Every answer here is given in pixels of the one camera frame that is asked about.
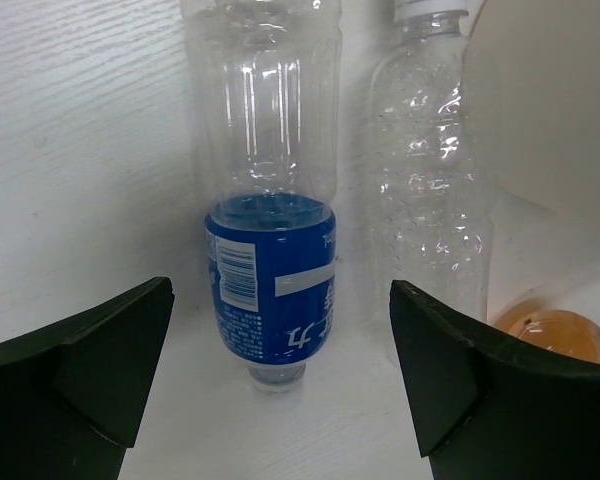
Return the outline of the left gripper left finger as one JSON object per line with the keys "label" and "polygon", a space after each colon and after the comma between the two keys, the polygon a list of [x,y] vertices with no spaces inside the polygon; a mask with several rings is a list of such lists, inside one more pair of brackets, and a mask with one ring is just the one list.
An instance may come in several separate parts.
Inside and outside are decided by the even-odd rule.
{"label": "left gripper left finger", "polygon": [[173,305],[155,277],[0,343],[0,479],[118,478]]}

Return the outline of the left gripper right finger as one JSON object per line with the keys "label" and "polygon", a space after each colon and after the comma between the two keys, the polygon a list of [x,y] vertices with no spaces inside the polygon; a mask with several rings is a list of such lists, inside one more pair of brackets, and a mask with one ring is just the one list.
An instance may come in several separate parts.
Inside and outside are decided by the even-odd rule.
{"label": "left gripper right finger", "polygon": [[600,479],[600,365],[465,316],[406,281],[390,319],[437,479]]}

